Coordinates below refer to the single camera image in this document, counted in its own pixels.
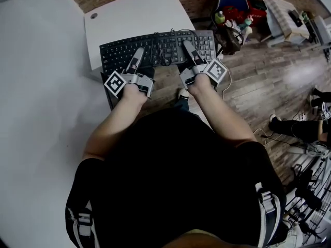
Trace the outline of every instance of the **white desk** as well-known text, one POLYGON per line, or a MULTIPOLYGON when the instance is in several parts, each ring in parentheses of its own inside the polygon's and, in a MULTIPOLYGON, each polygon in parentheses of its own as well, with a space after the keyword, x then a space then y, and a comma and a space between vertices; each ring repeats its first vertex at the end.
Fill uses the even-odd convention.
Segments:
POLYGON ((84 19, 93 75, 102 71, 102 44, 172 28, 194 30, 179 0, 116 0, 86 13, 84 19), (98 16, 91 19, 94 13, 98 16))

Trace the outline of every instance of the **table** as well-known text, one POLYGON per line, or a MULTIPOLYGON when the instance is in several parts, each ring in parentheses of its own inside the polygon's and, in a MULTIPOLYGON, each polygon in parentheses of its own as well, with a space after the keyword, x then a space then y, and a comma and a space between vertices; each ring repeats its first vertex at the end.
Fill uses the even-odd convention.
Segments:
POLYGON ((309 38, 309 32, 306 26, 302 25, 301 27, 297 27, 289 16, 289 11, 296 10, 291 3, 284 0, 263 1, 267 6, 267 21, 271 36, 274 37, 274 39, 267 42, 268 47, 284 41, 300 44, 305 39, 309 38))
POLYGON ((172 28, 194 30, 179 0, 116 0, 86 13, 84 21, 92 73, 98 76, 102 44, 172 28))

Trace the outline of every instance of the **white sneaker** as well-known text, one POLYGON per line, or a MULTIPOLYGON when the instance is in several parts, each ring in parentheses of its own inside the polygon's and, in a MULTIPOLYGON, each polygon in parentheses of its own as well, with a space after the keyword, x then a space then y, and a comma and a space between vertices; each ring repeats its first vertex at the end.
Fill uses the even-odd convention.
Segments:
POLYGON ((186 100, 188 100, 189 97, 190 97, 190 93, 187 90, 185 90, 185 88, 182 88, 181 90, 179 90, 178 99, 185 98, 186 100))
POLYGON ((275 114, 272 114, 272 115, 270 116, 269 121, 270 121, 270 122, 273 121, 274 118, 277 118, 279 121, 281 121, 280 117, 277 117, 275 114))

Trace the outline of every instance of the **keyboard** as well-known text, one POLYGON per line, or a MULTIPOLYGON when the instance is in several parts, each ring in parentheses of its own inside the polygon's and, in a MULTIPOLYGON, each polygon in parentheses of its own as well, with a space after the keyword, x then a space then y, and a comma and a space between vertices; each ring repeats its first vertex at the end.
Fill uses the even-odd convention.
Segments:
POLYGON ((211 30, 172 31, 118 40, 100 46, 102 70, 110 75, 122 72, 137 48, 145 49, 140 68, 180 65, 187 61, 183 41, 188 40, 207 61, 216 56, 214 35, 211 30))

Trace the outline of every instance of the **bottle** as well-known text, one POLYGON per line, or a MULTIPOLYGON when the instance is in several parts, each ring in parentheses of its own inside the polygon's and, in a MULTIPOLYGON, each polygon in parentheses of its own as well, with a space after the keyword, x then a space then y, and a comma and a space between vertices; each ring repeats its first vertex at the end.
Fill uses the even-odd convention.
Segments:
POLYGON ((215 14, 215 22, 217 25, 222 25, 225 22, 225 16, 222 11, 219 11, 215 14))

